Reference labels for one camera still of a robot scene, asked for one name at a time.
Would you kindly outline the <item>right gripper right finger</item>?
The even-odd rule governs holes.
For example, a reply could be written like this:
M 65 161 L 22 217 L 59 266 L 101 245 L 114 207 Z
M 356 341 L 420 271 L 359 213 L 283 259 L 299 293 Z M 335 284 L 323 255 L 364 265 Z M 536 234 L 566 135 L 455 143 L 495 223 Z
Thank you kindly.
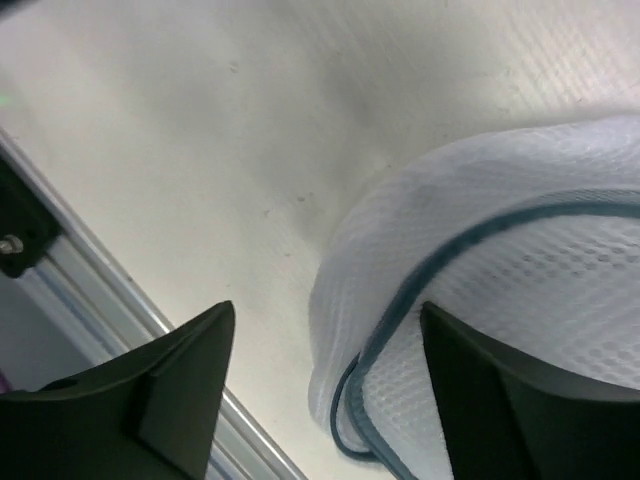
M 432 303 L 420 322 L 455 478 L 638 478 L 637 390 L 551 365 Z

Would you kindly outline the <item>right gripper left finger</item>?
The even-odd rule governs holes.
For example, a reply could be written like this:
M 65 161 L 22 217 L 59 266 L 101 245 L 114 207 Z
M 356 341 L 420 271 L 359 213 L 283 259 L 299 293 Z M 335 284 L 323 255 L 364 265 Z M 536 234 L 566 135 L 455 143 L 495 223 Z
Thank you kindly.
M 224 301 L 99 366 L 2 395 L 2 478 L 204 478 L 234 328 Z

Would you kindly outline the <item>white mesh laundry bag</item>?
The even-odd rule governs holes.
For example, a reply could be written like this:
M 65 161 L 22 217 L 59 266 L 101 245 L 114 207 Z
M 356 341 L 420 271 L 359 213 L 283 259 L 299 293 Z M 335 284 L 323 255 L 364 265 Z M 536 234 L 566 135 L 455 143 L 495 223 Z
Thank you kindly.
M 639 119 L 442 147 L 346 217 L 309 302 L 309 408 L 348 458 L 454 477 L 424 352 L 432 303 L 556 367 L 639 393 Z

